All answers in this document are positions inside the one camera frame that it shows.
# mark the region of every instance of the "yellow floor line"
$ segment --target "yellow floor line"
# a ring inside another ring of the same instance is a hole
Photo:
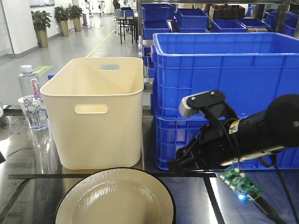
[[[103,42],[105,42],[107,39],[108,39],[108,37],[110,37],[111,36],[111,34],[112,33],[114,33],[115,31],[116,31],[116,29],[119,27],[119,25],[114,29],[114,30],[112,30],[111,31],[111,33],[110,34],[108,34],[94,49],[92,49],[92,51],[91,52],[89,52],[89,54],[88,55],[86,55],[86,57],[90,57],[90,55],[92,55],[92,53],[97,49],[97,48],[99,48],[99,46],[101,46],[101,44],[103,43]]]

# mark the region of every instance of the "plate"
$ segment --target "plate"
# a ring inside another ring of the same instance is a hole
[[[56,224],[173,224],[167,187],[142,170],[113,168],[77,183],[62,199]]]

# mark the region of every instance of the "green sign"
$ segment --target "green sign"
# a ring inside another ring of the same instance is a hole
[[[49,69],[51,69],[53,67],[53,65],[41,65],[38,66],[36,69],[34,69],[33,71],[38,72],[38,75],[42,75],[43,73],[45,73],[46,71],[48,71]]]

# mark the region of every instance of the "plant pot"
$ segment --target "plant pot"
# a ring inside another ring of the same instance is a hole
[[[74,28],[76,32],[80,32],[81,31],[81,22],[80,22],[80,18],[75,18],[73,19],[73,23],[74,23]]]
[[[40,48],[47,48],[49,46],[47,31],[43,31],[43,30],[36,31],[36,37],[38,41],[38,46]]]
[[[67,21],[60,21],[60,31],[62,36],[69,36],[69,25]]]

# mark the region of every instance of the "green circuit board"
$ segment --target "green circuit board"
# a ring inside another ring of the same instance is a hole
[[[239,168],[231,167],[220,175],[220,179],[238,196],[240,201],[249,203],[252,196],[260,196],[262,191]]]

